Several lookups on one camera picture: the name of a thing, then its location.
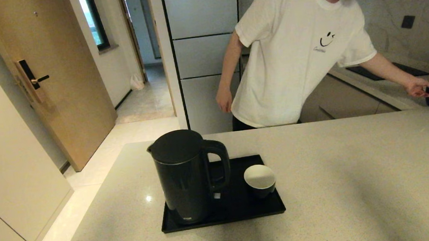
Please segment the person's right hand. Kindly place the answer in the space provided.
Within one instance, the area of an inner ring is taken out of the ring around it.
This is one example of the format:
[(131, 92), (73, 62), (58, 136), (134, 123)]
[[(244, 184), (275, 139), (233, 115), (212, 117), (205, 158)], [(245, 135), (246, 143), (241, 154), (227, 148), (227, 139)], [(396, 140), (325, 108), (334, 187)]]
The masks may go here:
[(219, 86), (216, 95), (216, 102), (223, 113), (231, 113), (232, 109), (232, 93), (229, 86)]

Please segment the person's left hand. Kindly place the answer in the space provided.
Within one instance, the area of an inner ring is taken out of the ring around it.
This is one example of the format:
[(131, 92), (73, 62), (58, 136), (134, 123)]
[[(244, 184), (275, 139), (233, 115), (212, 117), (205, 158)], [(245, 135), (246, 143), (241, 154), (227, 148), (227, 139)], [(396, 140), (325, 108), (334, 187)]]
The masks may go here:
[(412, 97), (429, 97), (426, 89), (429, 87), (429, 82), (424, 79), (413, 78), (405, 83), (404, 88), (408, 95)]

